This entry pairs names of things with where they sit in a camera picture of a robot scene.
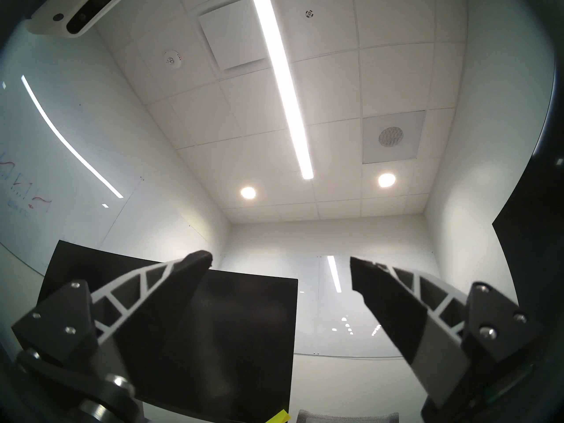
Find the black flat panel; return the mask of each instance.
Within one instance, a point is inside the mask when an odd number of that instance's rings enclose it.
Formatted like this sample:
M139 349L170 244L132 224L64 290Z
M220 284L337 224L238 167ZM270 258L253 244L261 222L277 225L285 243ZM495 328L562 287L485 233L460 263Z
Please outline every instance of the black flat panel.
M73 279L93 292L154 263L60 241L39 300ZM159 299L151 324L128 321L114 335L137 398L217 422L264 423L288 410L297 293L296 279L208 270L181 309ZM174 332L156 338L155 321Z

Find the screw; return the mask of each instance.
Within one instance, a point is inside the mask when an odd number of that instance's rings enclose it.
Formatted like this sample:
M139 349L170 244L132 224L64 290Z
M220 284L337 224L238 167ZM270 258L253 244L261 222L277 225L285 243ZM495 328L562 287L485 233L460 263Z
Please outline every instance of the screw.
M480 327L480 335L487 340L495 340L497 338L497 331L490 326Z
M527 317L525 316L525 314L521 314L520 312L516 313L513 318L515 318L516 321L520 322L520 323L526 323L527 322Z

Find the smoke detector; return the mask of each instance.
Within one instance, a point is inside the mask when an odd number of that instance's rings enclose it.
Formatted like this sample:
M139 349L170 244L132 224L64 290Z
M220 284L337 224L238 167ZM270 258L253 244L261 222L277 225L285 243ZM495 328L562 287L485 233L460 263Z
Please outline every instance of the smoke detector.
M170 69L178 69L182 65L182 57L177 51L169 50L165 53L165 66Z

